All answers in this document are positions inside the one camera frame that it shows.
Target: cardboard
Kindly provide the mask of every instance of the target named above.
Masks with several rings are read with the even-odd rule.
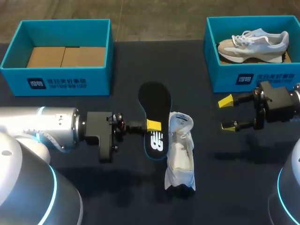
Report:
[[[103,67],[104,61],[104,47],[67,47],[61,67]]]
[[[224,57],[220,57],[220,62],[222,65],[225,65],[225,64],[233,64],[232,62],[230,62],[228,59],[225,59]],[[291,63],[291,58],[289,56],[289,54],[287,52],[285,52],[285,60],[283,61],[283,63]],[[264,62],[262,60],[259,60],[259,59],[256,59],[256,58],[250,58],[250,59],[247,59],[243,62],[243,64],[248,64],[248,63],[267,63],[267,62]]]
[[[61,67],[65,47],[34,47],[27,68]]]

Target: teal shoe box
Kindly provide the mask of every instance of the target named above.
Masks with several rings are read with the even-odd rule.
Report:
[[[262,28],[267,33],[289,33],[288,55],[292,63],[221,64],[216,44],[246,30]],[[257,83],[270,81],[273,87],[293,89],[300,83],[300,24],[295,16],[208,17],[204,54],[214,92],[248,92]]]
[[[105,47],[102,67],[26,68],[34,47]],[[15,96],[109,96],[113,67],[110,20],[21,21],[1,64]]]

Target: insole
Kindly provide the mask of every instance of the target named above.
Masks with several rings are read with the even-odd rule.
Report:
[[[146,132],[144,136],[147,156],[153,160],[161,160],[166,157],[169,149],[171,95],[163,84],[147,82],[141,85],[138,99],[146,118],[161,123],[161,131]]]

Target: black tablecloth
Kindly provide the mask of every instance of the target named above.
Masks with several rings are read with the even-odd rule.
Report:
[[[7,45],[0,45],[0,53]],[[0,106],[66,106],[81,112],[122,112],[142,119],[137,100],[145,81],[164,83],[173,111],[194,120],[196,194],[168,200],[166,161],[149,160],[140,136],[126,136],[113,164],[98,163],[84,143],[68,155],[51,151],[51,165],[83,198],[83,225],[269,224],[267,199],[286,155],[298,138],[298,122],[268,124],[262,131],[224,132],[220,122],[254,117],[252,104],[219,110],[225,94],[213,94],[202,41],[117,42],[110,97],[14,98],[0,77]]]

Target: white sneaker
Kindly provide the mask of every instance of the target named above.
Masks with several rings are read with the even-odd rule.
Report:
[[[232,35],[232,39],[221,41],[217,50],[224,58],[242,63],[249,58],[265,62],[281,63],[282,55],[289,45],[289,34],[268,34],[262,29],[245,31],[241,36]]]
[[[170,186],[185,185],[196,191],[194,177],[194,143],[190,130],[192,118],[180,112],[171,112],[169,118],[169,144],[165,190]]]

